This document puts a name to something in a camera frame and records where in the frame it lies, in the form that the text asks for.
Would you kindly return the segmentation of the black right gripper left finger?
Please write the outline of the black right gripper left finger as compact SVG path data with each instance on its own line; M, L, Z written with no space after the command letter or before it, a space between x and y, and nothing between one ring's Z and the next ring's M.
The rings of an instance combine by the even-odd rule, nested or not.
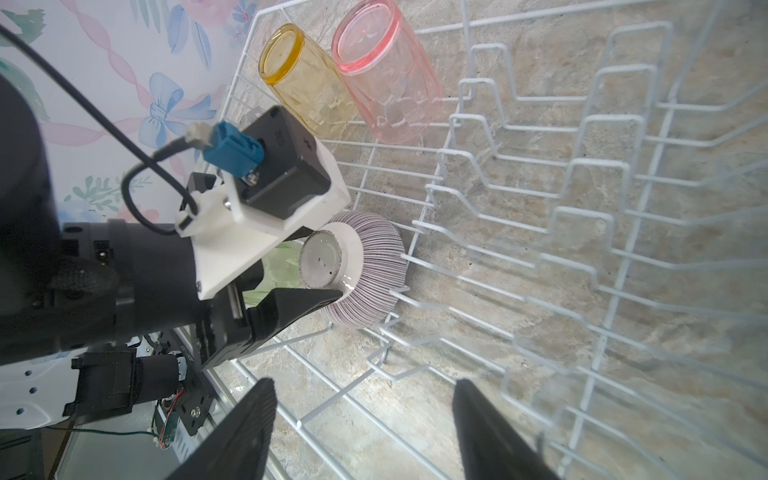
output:
M274 380L262 378L169 478L263 478L276 414Z

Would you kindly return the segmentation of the green translucent cup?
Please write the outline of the green translucent cup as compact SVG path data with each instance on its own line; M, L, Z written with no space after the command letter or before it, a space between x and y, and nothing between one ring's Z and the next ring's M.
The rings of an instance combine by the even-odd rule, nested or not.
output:
M246 307L257 306L275 288L304 288L299 272L302 244L283 242L262 258L264 277L253 290L243 293Z

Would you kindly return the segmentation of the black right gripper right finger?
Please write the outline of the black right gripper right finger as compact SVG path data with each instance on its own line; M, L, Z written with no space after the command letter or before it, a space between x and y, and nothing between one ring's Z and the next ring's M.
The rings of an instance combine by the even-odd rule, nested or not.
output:
M456 382L452 411L467 479L555 479L542 453L531 447L473 382Z

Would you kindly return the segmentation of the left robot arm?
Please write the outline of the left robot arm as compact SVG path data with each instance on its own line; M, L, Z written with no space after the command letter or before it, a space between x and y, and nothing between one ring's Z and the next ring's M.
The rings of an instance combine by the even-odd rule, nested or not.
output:
M194 325L223 305L193 290L192 245L137 224L56 218L31 108L1 83L1 362Z

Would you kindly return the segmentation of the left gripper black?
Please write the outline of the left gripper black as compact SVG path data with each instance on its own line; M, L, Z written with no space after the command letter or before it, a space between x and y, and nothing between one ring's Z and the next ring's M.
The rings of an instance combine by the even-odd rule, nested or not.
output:
M335 289L275 288L246 309L243 295L264 278L257 262L210 300L198 297L192 243L123 220L67 223L62 251L74 270L56 278L60 350L192 328L202 368L251 354L297 320L342 297Z

